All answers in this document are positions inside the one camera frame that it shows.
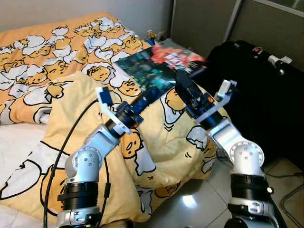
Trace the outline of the dark illustrated paperback book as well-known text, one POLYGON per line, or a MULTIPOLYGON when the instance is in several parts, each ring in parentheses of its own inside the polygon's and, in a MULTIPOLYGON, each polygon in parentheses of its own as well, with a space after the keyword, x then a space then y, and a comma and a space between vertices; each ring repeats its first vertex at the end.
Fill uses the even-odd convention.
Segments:
POLYGON ((159 93, 165 93, 176 85, 178 73, 193 74, 205 62, 202 55, 165 40, 114 63, 141 91, 156 88, 159 93))

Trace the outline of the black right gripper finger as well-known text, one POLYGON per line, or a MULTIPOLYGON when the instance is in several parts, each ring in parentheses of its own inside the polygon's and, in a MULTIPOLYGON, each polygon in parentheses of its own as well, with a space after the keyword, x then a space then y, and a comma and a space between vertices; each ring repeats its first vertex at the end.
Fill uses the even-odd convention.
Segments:
POLYGON ((177 70, 175 74, 175 91, 179 96, 191 96, 193 82, 185 70, 177 70))

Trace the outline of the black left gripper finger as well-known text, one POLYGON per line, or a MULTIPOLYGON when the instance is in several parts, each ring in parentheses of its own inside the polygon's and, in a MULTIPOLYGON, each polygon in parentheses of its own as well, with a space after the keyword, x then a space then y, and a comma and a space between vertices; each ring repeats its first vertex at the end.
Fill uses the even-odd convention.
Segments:
POLYGON ((159 89, 147 89, 138 95, 138 111, 143 111, 161 97, 159 89))

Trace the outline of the orange egg-print blanket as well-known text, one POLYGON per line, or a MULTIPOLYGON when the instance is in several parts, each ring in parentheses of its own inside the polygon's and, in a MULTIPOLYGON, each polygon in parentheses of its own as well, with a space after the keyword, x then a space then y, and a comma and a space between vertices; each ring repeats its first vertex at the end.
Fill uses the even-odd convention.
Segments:
POLYGON ((113 63, 149 47, 106 12, 0 33, 0 125, 47 124, 73 74, 108 87, 117 101, 135 97, 139 87, 113 63))

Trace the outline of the grey metal chair leg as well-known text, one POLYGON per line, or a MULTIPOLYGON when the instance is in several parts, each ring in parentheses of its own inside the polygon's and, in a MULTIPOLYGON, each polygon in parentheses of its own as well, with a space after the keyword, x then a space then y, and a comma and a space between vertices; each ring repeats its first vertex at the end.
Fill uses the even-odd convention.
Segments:
POLYGON ((297 219, 295 218, 295 216, 293 216, 289 210, 287 210, 286 208, 286 201, 291 198, 292 196, 294 196, 298 191, 302 190, 304 188, 304 185, 301 184, 300 186, 298 186, 297 188, 293 189, 291 192, 289 192, 286 196, 284 196, 281 200, 280 200, 280 209, 282 211, 284 211, 284 213, 287 215, 287 217, 289 217, 289 219, 291 219, 291 221, 298 226, 298 228, 304 228, 302 226, 302 224, 300 222, 297 221, 297 219))

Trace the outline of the black suitcase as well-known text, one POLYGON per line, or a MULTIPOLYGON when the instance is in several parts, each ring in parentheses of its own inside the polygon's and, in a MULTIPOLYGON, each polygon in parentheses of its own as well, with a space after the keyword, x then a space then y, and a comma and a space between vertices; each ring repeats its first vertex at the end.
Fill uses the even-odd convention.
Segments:
POLYGON ((295 85, 300 70, 290 64, 275 68, 267 51, 246 41, 227 41, 209 54, 211 76, 203 87, 216 91, 222 80, 237 82, 237 91, 225 109, 246 138, 258 143, 271 160, 285 158, 304 169, 298 143, 300 117, 295 85))

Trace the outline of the pale yellow egg-print duvet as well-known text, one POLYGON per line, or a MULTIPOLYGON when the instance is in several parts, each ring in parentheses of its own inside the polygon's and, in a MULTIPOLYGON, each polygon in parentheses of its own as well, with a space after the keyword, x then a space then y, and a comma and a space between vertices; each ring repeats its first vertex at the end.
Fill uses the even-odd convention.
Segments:
MULTIPOLYGON (((67 178, 65 162, 84 143, 89 133, 108 119, 100 111, 94 89, 98 83, 82 73, 71 76, 73 84, 54 102, 44 137, 18 162, 4 187, 0 206, 42 221, 43 199, 48 192, 48 225, 55 225, 67 178)), ((108 155, 109 170, 100 170, 98 190, 109 182, 109 198, 98 199, 105 208, 101 224, 144 222, 188 180, 204 180, 211 174, 216 149, 202 128, 187 114, 173 90, 143 112, 143 123, 108 155)))

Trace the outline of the grey framed door panel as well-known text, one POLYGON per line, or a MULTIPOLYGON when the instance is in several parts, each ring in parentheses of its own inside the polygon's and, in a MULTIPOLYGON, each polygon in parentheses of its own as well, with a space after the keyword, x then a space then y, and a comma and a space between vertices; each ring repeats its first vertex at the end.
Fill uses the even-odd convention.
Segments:
POLYGON ((247 41, 304 69, 304 0, 174 0, 170 38, 208 55, 226 41, 247 41))

